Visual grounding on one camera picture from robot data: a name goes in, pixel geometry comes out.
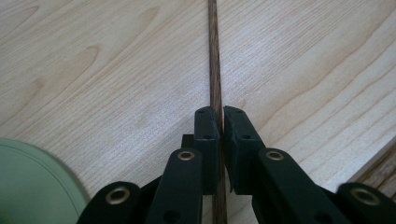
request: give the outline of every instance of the wood grain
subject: wood grain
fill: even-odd
[[[222,103],[221,103],[221,75],[219,58],[219,27],[218,9],[216,0],[208,0],[208,22],[209,22],[209,77],[210,77],[210,106],[218,115],[220,134],[223,130]],[[213,223],[227,223],[227,201],[225,192],[225,164],[224,150],[220,146],[219,157],[219,179],[217,192],[213,195]]]
[[[223,105],[335,190],[396,136],[395,8],[219,0]],[[209,105],[207,27],[207,1],[0,1],[0,136],[58,157],[91,196],[147,184]],[[256,222],[249,197],[227,206]]]
[[[351,181],[361,182],[378,189],[396,202],[396,138],[393,145],[384,148],[376,157],[372,158],[366,167],[352,176]]]

